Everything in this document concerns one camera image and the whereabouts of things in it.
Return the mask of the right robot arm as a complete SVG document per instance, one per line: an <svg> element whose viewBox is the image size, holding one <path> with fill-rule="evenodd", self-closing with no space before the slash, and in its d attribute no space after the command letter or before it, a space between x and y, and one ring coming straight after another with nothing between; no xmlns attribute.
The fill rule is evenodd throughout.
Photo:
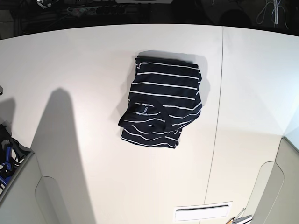
<svg viewBox="0 0 299 224"><path fill-rule="evenodd" d="M59 2L59 0L36 0L36 2L42 9L47 9Z"/></svg>

